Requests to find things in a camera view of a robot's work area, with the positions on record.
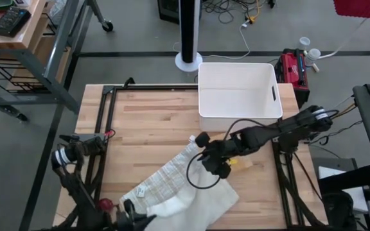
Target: white box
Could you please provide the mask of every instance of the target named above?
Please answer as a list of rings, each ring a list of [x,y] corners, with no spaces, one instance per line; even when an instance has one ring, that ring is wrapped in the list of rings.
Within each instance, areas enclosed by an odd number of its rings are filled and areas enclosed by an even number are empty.
[[[198,71],[199,126],[224,132],[237,119],[271,124],[282,117],[274,67],[270,64],[202,63]],[[249,121],[232,131],[256,126]]]

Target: gray floor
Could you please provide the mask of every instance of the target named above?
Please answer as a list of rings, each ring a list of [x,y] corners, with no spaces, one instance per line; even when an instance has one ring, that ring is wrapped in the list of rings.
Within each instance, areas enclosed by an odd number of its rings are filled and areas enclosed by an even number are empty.
[[[113,21],[116,33],[105,34],[92,18],[83,51],[171,51],[173,43],[179,41],[179,27],[159,20],[156,1],[102,0],[99,4],[104,16]],[[301,36],[309,37],[312,47],[334,50],[361,21],[336,15],[332,1],[279,1],[278,5],[273,10],[262,8],[257,22],[244,29],[252,51],[281,51],[294,47]],[[235,19],[230,24],[220,24],[218,15],[204,12],[199,50],[245,51],[238,33],[243,22],[239,10],[232,11]],[[344,50],[370,50],[370,20]],[[276,57],[248,57],[238,62],[267,62],[273,58]],[[319,61],[318,66],[320,73],[308,71],[312,93],[307,105],[332,108],[352,94],[353,86],[370,82],[370,56],[333,57]],[[180,72],[173,58],[81,58],[70,93],[80,101],[88,83],[123,83],[128,77],[134,77],[138,83],[191,83],[194,76]],[[349,100],[340,108],[350,103]],[[19,109],[30,118],[30,124],[20,124],[0,113],[0,230],[17,230],[19,226],[55,106]],[[332,131],[359,119],[354,111],[335,121]],[[75,123],[76,116],[65,110],[58,134],[72,132]],[[361,125],[331,139],[326,147],[341,157],[355,157],[359,166],[370,164],[370,146]],[[329,156],[319,149],[311,150],[314,157]],[[59,182],[48,167],[32,228],[50,226],[59,189]]]

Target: white towel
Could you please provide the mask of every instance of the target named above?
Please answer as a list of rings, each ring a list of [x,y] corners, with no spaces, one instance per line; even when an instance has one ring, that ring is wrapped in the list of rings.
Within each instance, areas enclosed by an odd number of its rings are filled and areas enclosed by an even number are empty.
[[[120,201],[131,199],[138,213],[156,214],[146,231],[206,230],[230,209],[239,196],[226,180],[220,180],[210,189],[199,190],[186,180],[186,167],[198,153],[191,142],[160,170],[124,195]],[[195,185],[207,186],[218,176],[206,171],[194,160],[189,178]]]

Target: butcher block tabletop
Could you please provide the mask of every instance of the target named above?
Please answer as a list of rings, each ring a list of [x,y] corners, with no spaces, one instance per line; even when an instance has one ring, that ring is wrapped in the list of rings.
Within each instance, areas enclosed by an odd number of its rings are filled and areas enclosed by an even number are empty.
[[[76,133],[94,132],[102,87],[86,86]],[[292,85],[282,83],[278,87],[283,117],[298,113]],[[197,136],[201,132],[196,90],[124,90],[117,93],[116,99],[112,119],[116,134],[109,142],[101,191],[102,198],[109,198],[114,203],[176,156],[189,143],[191,135]],[[107,115],[109,101],[110,97],[104,115]],[[106,116],[101,132],[105,129],[105,120]],[[319,190],[307,145],[300,144],[297,155]],[[227,179],[240,199],[210,229],[286,228],[271,143],[248,157],[252,165],[231,172]],[[322,202],[298,161],[294,159],[292,163],[300,196],[316,217],[327,223]],[[296,224],[292,199],[288,197],[292,222]],[[54,225],[62,222],[74,206],[74,201],[62,188]]]

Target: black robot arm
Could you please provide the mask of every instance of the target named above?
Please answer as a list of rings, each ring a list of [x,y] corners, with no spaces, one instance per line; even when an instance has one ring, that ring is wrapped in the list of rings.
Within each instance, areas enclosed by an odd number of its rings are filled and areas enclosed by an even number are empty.
[[[205,147],[202,161],[205,169],[220,178],[227,178],[231,167],[227,161],[235,156],[244,156],[257,152],[271,139],[278,139],[281,151],[293,152],[298,142],[313,138],[330,129],[332,120],[322,107],[310,106],[300,113],[280,120],[268,126],[252,126],[230,133],[230,139],[209,141],[209,135],[202,132],[196,139],[200,148]]]

